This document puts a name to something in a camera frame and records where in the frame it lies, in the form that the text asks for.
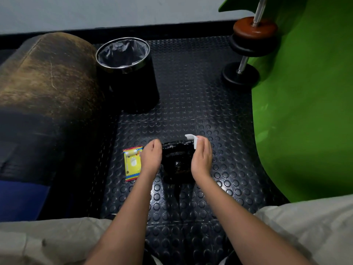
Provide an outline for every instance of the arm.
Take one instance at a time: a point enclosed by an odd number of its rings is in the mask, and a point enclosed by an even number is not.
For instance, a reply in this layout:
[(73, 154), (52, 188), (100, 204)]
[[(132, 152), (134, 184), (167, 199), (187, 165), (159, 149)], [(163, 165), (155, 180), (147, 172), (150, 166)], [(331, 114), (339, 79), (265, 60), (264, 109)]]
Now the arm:
[(141, 264), (152, 182), (162, 160), (158, 139), (141, 152), (141, 173), (134, 187), (86, 260), (85, 265)]
[(309, 261), (274, 230), (249, 213), (210, 176), (212, 147), (198, 136), (191, 172), (244, 265), (309, 265)]

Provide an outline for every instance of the dumbbell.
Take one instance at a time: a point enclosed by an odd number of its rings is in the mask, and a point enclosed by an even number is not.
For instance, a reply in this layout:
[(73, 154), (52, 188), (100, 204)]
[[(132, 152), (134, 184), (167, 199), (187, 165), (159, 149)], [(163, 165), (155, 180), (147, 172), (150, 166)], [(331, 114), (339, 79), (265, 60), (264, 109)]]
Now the dumbbell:
[(276, 23), (262, 19), (267, 0), (260, 0), (254, 17), (244, 17), (235, 22), (234, 34), (229, 38), (233, 51), (242, 55), (241, 62), (227, 64), (222, 79), (231, 86), (246, 90), (258, 82), (259, 72), (250, 64), (249, 57), (266, 56), (278, 46)]

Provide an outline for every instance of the yellow package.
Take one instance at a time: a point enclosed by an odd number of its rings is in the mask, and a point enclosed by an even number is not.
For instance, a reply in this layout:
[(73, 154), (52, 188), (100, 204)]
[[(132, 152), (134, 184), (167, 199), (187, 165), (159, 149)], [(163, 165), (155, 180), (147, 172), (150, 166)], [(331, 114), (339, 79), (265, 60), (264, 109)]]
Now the yellow package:
[(125, 161), (125, 181), (136, 179), (141, 172), (141, 152), (143, 147), (133, 147), (123, 150)]

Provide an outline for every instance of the blue fabric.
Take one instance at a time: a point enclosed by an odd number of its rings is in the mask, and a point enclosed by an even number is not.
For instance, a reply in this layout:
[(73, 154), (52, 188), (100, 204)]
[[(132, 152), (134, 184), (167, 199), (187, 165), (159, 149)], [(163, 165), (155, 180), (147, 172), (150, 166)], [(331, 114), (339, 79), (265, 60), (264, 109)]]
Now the blue fabric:
[(50, 187), (0, 181), (0, 222), (36, 220)]

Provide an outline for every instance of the trash can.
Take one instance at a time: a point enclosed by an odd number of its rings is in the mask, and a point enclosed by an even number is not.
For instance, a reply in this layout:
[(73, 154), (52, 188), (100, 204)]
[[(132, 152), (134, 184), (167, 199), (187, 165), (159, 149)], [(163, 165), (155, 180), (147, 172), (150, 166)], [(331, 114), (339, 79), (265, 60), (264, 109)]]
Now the trash can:
[(111, 89), (127, 113), (146, 113), (159, 101), (151, 48), (139, 38), (125, 37), (102, 45), (96, 53), (99, 82)]

